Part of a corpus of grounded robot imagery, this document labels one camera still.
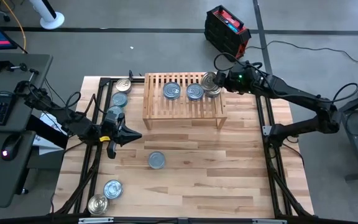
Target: wooden slatted shelf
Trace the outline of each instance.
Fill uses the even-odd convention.
[[[201,81],[203,72],[199,73],[146,73],[143,120],[148,130],[152,129],[153,120],[169,119],[215,119],[221,129],[227,119],[226,101],[223,91],[216,98],[204,97],[191,101],[186,95],[187,86]],[[168,82],[180,85],[180,98],[167,100],[163,95],[163,86]]]

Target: concrete floor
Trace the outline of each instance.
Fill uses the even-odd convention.
[[[30,2],[20,6],[20,1],[13,1],[17,3],[15,12],[22,25],[39,27],[39,16]],[[64,27],[202,29],[206,11],[223,4],[248,28],[258,29],[252,0],[50,0],[50,3],[56,11],[64,13]],[[358,30],[358,0],[259,0],[259,6],[266,30]],[[0,25],[16,26],[16,23],[13,20],[5,23],[0,17]],[[20,32],[8,35],[22,43]],[[86,75],[127,75],[129,69],[134,73],[210,71],[214,70],[212,60],[218,54],[203,34],[27,32],[26,37],[30,53],[54,56],[48,80],[63,98],[79,90]],[[342,49],[358,60],[358,35],[265,37],[267,42],[284,40],[305,47]],[[252,35],[249,45],[260,46],[258,34]],[[344,84],[358,83],[358,64],[341,53],[272,44],[268,56],[274,75],[310,93],[332,98]],[[260,50],[249,49],[245,59],[263,62],[266,58]],[[228,65],[229,62],[222,61],[222,67]],[[291,105],[291,111],[294,121],[313,116],[311,111],[296,105]],[[300,149],[315,214],[358,221],[358,181],[344,180],[345,175],[358,171],[358,164],[344,131],[304,134],[300,137]],[[0,218],[48,213],[57,175],[44,170],[31,173],[26,183],[31,193],[15,197],[10,207],[0,209]]]

